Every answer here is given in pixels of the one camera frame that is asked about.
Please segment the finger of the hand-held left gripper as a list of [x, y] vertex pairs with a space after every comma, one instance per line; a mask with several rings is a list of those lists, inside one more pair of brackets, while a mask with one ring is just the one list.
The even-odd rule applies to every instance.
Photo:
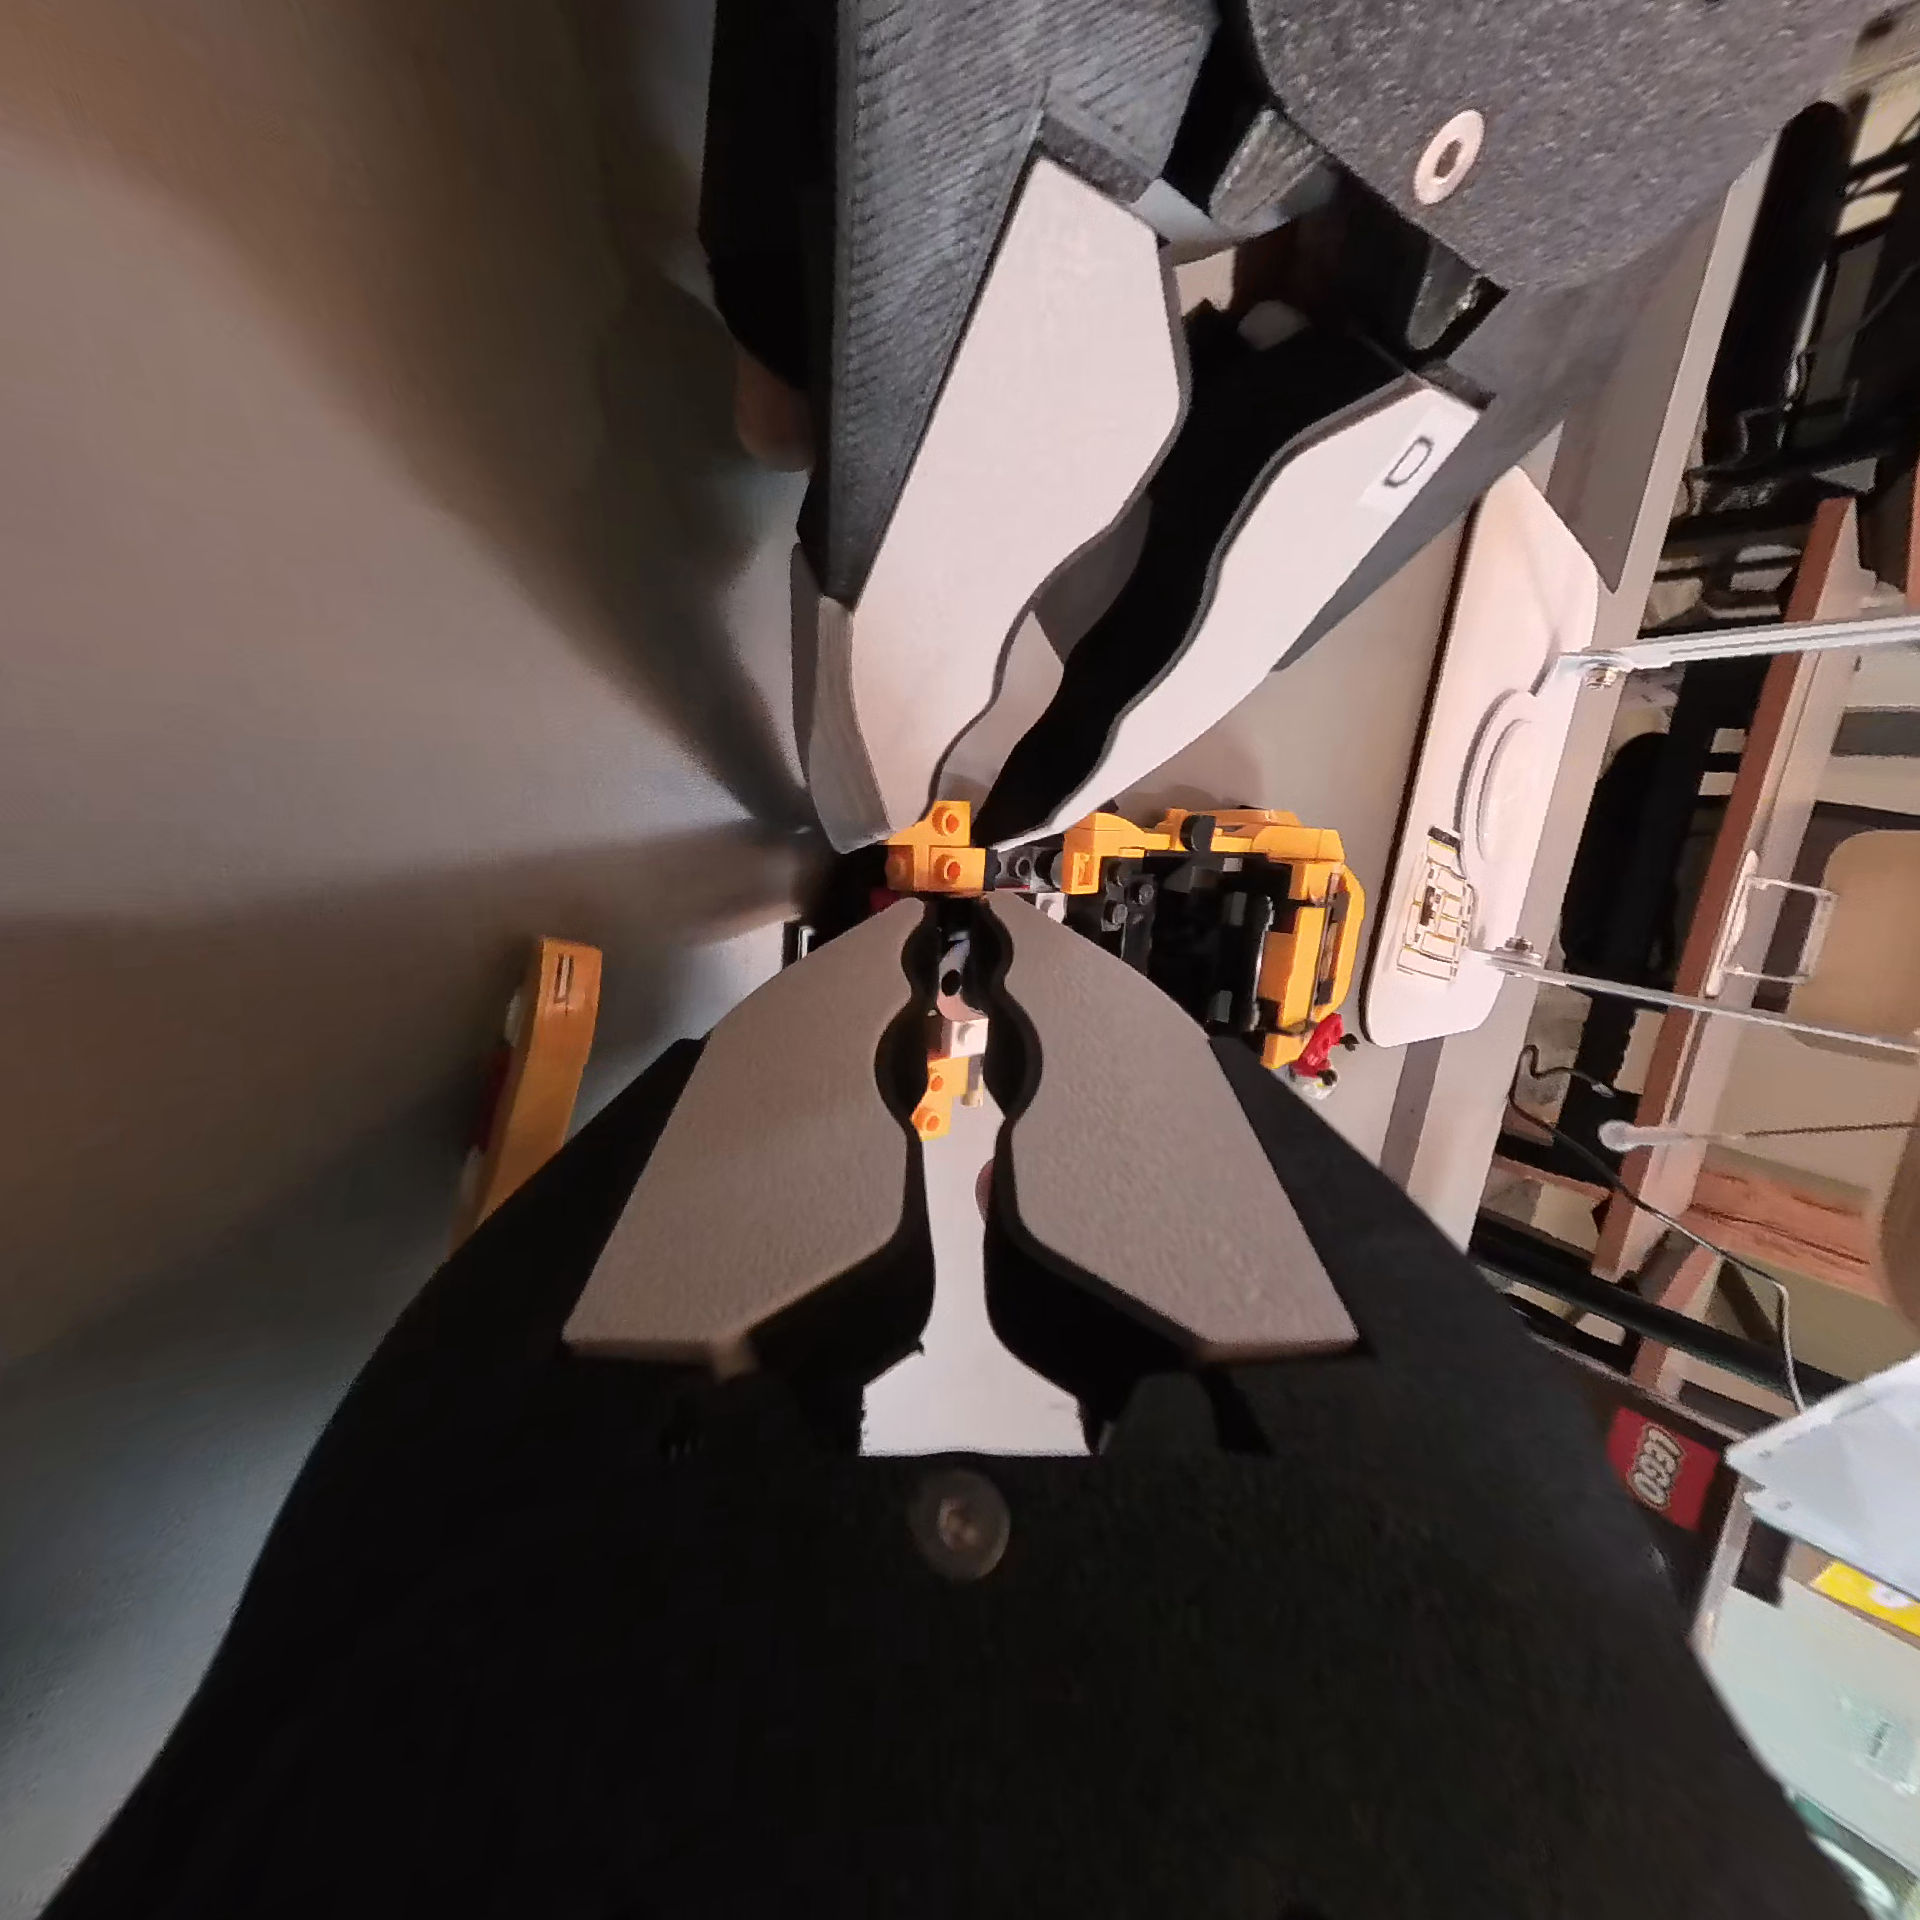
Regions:
[[798, 603], [832, 850], [928, 815], [1041, 592], [1134, 507], [1186, 395], [1156, 233], [1033, 159], [864, 584]]
[[1438, 497], [1484, 412], [1352, 334], [1254, 346], [1205, 306], [1186, 343], [1190, 407], [1138, 552], [976, 815], [992, 846], [1067, 827], [1209, 732]]

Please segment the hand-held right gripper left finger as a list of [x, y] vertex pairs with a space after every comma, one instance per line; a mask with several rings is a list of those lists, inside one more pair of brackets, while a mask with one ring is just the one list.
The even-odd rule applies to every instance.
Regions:
[[881, 1048], [918, 993], [898, 900], [763, 982], [709, 1035], [562, 1337], [590, 1359], [739, 1377], [778, 1320], [905, 1223], [907, 1123]]

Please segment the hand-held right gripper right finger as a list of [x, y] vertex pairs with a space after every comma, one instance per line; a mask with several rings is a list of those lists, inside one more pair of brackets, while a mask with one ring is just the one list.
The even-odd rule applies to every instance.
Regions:
[[1001, 1126], [992, 1331], [1089, 1420], [1150, 1377], [1354, 1353], [1361, 1332], [1202, 1026], [1019, 896], [976, 913]]

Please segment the white book stand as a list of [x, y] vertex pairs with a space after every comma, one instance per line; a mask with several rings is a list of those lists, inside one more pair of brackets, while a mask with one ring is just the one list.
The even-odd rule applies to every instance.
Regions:
[[[1488, 494], [1464, 545], [1401, 831], [1374, 905], [1361, 990], [1361, 1034], [1372, 1048], [1413, 1056], [1449, 1044], [1497, 1014], [1506, 983], [1521, 983], [1657, 1008], [1677, 1025], [1683, 1064], [1696, 1056], [1699, 1032], [1713, 1020], [1792, 1034], [1802, 1051], [1915, 1060], [1913, 1014], [1881, 1026], [1867, 1026], [1862, 1016], [1820, 1023], [1771, 1014], [1752, 1001], [1771, 975], [1739, 967], [1760, 900], [1802, 889], [1787, 876], [1782, 835], [1809, 816], [1813, 799], [1794, 782], [1800, 761], [1834, 743], [1837, 730], [1821, 736], [1817, 719], [1841, 714], [1841, 672], [1915, 652], [1915, 609], [1826, 612], [1842, 587], [1867, 585], [1851, 504], [1826, 500], [1817, 510], [1804, 570], [1816, 575], [1813, 619], [1597, 646], [1602, 587], [1571, 529], [1523, 471]], [[1548, 943], [1526, 934], [1526, 898], [1579, 702], [1632, 680], [1723, 665], [1760, 665], [1762, 688], [1674, 985], [1625, 985], [1550, 967]], [[1411, 871], [1430, 827], [1459, 835], [1478, 896], [1472, 948], [1451, 983], [1395, 972]]]

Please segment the yellow lego side panel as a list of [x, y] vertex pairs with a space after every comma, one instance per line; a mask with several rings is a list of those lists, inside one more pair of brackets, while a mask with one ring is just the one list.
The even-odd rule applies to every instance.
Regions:
[[448, 1248], [457, 1250], [565, 1145], [584, 1088], [604, 982], [590, 944], [536, 943], [510, 999], [472, 1131]]

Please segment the yellow lego car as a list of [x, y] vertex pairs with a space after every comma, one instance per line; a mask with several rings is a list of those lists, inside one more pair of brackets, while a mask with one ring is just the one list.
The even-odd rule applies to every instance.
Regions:
[[1286, 1081], [1316, 1023], [1352, 990], [1365, 913], [1337, 833], [1282, 809], [1176, 807], [1148, 826], [1102, 809], [987, 848], [972, 806], [940, 800], [884, 844], [829, 858], [784, 936], [784, 959], [909, 896], [938, 903], [942, 943], [913, 1118], [924, 1142], [946, 1138], [953, 1111], [985, 1098], [992, 1023], [966, 988], [974, 900], [1035, 905]]

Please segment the instruction booklet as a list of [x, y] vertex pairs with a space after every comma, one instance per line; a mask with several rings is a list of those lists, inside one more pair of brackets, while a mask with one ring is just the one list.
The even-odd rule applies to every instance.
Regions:
[[1694, 1647], [1869, 1916], [1915, 1916], [1918, 1359], [1730, 1451]]

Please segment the black lego set box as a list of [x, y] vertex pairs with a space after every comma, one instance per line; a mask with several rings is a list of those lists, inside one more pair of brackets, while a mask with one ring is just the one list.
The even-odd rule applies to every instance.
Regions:
[[1737, 1494], [1728, 1463], [1737, 1435], [1630, 1382], [1604, 1385], [1595, 1407], [1622, 1488], [1656, 1521], [1717, 1542]]

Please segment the person's left hand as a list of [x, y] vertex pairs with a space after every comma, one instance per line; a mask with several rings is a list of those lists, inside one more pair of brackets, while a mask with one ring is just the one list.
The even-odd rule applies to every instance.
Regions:
[[734, 430], [742, 451], [778, 473], [812, 473], [819, 436], [804, 353], [763, 356], [734, 343]]

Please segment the sticker sheet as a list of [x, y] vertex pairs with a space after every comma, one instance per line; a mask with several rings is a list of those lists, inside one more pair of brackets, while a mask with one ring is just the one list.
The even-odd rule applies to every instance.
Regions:
[[1395, 972], [1451, 983], [1472, 948], [1476, 913], [1478, 896], [1459, 835], [1426, 831], [1398, 913]]

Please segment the black office chair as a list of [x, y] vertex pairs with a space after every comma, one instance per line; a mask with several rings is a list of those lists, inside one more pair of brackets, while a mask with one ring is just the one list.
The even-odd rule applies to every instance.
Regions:
[[1560, 913], [1556, 943], [1571, 972], [1670, 988], [1692, 803], [1675, 799], [1669, 775], [1683, 761], [1669, 732], [1644, 732], [1601, 772]]

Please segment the black stand pole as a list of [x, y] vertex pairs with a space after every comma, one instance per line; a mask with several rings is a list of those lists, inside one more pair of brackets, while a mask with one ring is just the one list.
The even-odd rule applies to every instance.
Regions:
[[1531, 1288], [1579, 1314], [1597, 1320], [1702, 1360], [1723, 1374], [1790, 1396], [1796, 1385], [1804, 1401], [1825, 1401], [1850, 1382], [1817, 1370], [1809, 1360], [1787, 1360], [1777, 1335], [1748, 1337], [1705, 1327], [1680, 1310], [1642, 1298], [1632, 1288], [1595, 1279], [1574, 1250], [1504, 1216], [1482, 1216], [1472, 1226], [1470, 1257], [1494, 1280]]

